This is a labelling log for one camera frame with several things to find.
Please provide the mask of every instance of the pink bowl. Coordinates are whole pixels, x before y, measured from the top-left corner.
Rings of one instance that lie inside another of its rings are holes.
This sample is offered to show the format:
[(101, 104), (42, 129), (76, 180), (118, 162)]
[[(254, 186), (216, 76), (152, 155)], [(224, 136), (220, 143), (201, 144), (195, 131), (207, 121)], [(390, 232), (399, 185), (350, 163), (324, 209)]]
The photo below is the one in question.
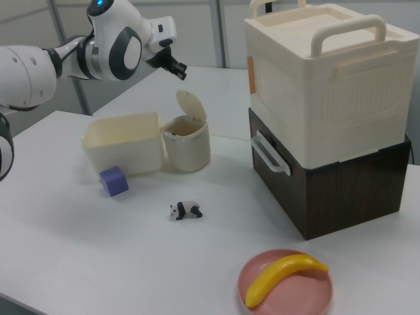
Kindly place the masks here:
[(249, 286), (274, 261), (293, 254), (292, 249), (266, 251), (248, 261), (238, 278), (238, 295), (246, 314), (252, 315), (322, 315), (333, 296), (333, 284), (327, 272), (305, 270), (291, 274), (280, 281), (255, 308), (245, 306)]

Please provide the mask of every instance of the toy panda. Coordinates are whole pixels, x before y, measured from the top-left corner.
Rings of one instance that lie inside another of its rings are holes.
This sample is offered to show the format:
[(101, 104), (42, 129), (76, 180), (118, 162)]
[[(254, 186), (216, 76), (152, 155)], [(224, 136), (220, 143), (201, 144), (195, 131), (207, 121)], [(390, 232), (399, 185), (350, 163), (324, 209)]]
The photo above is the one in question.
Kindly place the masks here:
[(203, 213), (199, 210), (200, 205), (194, 201), (182, 201), (178, 202), (176, 206), (171, 205), (171, 215), (175, 217), (175, 220), (179, 221), (185, 217), (185, 214), (191, 213), (197, 218), (201, 218)]

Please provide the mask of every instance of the plastic banana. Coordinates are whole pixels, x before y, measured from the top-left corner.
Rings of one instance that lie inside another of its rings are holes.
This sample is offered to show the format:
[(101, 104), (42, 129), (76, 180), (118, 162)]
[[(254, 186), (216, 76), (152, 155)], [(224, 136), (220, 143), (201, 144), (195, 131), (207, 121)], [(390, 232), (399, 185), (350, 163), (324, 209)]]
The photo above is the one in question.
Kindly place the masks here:
[(328, 266), (305, 254), (290, 255), (273, 262), (249, 287), (245, 296), (246, 307), (252, 308), (261, 303), (271, 289), (286, 276), (308, 269), (328, 272)]

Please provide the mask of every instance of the box side handle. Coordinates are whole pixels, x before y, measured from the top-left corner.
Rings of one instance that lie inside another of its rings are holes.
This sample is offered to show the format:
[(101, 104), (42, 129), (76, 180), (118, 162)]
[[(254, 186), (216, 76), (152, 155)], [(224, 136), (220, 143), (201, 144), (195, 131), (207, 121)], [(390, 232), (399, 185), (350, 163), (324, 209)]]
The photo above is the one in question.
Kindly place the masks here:
[[(260, 5), (264, 5), (269, 2), (275, 2), (277, 0), (251, 0), (249, 4), (249, 18), (257, 18), (258, 12), (257, 9)], [(306, 0), (297, 0), (297, 7), (298, 8), (305, 8), (306, 7)]]
[(270, 170), (274, 173), (285, 172), (287, 175), (291, 175), (290, 167), (285, 162), (285, 160), (273, 149), (273, 147), (268, 143), (264, 136), (257, 131), (257, 136), (254, 136), (251, 139), (251, 145), (260, 155), (261, 159), (267, 164)]
[(351, 18), (339, 23), (328, 25), (316, 31), (311, 42), (311, 57), (318, 58), (321, 56), (322, 42), (328, 37), (342, 33), (363, 30), (365, 28), (376, 29), (375, 42), (381, 42), (385, 40), (387, 35), (387, 25), (379, 15), (369, 14), (360, 18)]

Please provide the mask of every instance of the purple cube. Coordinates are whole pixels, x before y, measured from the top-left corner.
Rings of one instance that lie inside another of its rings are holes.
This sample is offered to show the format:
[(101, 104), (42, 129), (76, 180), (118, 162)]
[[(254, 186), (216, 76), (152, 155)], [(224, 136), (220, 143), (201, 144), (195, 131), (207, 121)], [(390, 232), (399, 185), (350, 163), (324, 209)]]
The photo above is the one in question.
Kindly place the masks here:
[(127, 179), (118, 166), (111, 167), (106, 171), (99, 173), (100, 181), (104, 185), (104, 189), (111, 197), (118, 195), (129, 189)]

